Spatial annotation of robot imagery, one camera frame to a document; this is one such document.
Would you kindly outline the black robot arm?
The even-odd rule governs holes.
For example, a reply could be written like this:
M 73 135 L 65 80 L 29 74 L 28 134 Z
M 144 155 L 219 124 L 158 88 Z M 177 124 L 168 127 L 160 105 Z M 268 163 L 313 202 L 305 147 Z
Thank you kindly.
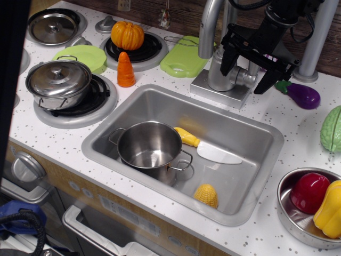
M 282 38 L 287 30 L 294 30 L 300 17 L 305 17 L 314 29 L 311 14 L 318 11 L 322 1 L 260 1 L 248 5 L 230 1 L 230 4 L 243 11 L 264 6 L 265 18 L 257 29 L 228 24 L 228 32 L 221 41 L 222 75 L 231 72 L 238 57 L 243 56 L 266 70 L 254 90 L 256 94 L 263 94 L 278 81 L 288 81 L 301 61 L 284 46 Z

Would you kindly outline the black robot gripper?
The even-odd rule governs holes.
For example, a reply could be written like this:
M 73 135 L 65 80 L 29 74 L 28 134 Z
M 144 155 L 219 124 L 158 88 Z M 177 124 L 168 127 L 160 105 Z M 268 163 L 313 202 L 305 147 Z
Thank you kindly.
M 220 71 L 227 76 L 242 56 L 267 70 L 254 89 L 254 94 L 263 94 L 278 81 L 291 78 L 291 71 L 301 65 L 284 45 L 282 38 L 287 27 L 270 18 L 264 18 L 257 29 L 236 24 L 228 25 L 228 32 L 221 44 L 224 53 Z

